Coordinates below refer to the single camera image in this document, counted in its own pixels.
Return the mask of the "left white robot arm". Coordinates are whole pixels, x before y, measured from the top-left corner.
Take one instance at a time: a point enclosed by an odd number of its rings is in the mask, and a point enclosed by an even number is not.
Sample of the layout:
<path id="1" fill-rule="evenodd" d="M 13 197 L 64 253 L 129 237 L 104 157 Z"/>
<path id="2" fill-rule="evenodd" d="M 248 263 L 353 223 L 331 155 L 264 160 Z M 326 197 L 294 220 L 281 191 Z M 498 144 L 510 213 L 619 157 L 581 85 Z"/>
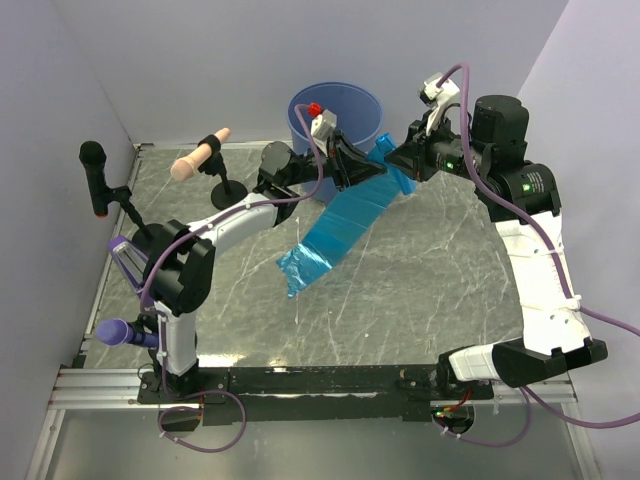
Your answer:
<path id="1" fill-rule="evenodd" d="M 141 306 L 158 319 L 161 388 L 172 400 L 187 401 L 198 389 L 196 313 L 209 296 L 216 259 L 288 220 L 302 200 L 293 186 L 331 179 L 338 188 L 352 189 L 387 172 L 341 132 L 326 143 L 327 151 L 312 148 L 304 155 L 281 141 L 269 143 L 261 153 L 257 184 L 244 199 L 189 225 L 173 220 L 152 243 Z"/>

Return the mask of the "blue trash bag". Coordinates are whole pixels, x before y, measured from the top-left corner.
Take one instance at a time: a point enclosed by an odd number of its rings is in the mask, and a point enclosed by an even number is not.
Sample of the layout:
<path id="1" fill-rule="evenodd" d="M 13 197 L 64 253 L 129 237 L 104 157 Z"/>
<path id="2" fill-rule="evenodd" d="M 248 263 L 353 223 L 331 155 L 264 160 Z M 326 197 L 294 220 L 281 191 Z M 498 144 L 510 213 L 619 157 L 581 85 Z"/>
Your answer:
<path id="1" fill-rule="evenodd" d="M 304 238 L 277 260 L 293 298 L 336 267 L 400 194 L 416 182 L 393 166 L 387 172 L 336 194 Z"/>

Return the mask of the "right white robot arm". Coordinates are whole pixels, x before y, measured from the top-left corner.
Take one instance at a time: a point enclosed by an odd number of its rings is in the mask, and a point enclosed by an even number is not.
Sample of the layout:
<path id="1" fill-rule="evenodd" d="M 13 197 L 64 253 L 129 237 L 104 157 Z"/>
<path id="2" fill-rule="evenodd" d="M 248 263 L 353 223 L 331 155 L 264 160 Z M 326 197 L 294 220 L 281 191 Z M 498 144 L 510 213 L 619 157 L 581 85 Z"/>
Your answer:
<path id="1" fill-rule="evenodd" d="M 515 97 L 479 98 L 471 119 L 477 190 L 509 257 L 523 316 L 520 337 L 462 347 L 438 359 L 441 394 L 458 398 L 472 381 L 510 387 L 540 382 L 608 356 L 579 312 L 562 244 L 561 201 L 551 170 L 526 159 L 529 112 Z"/>

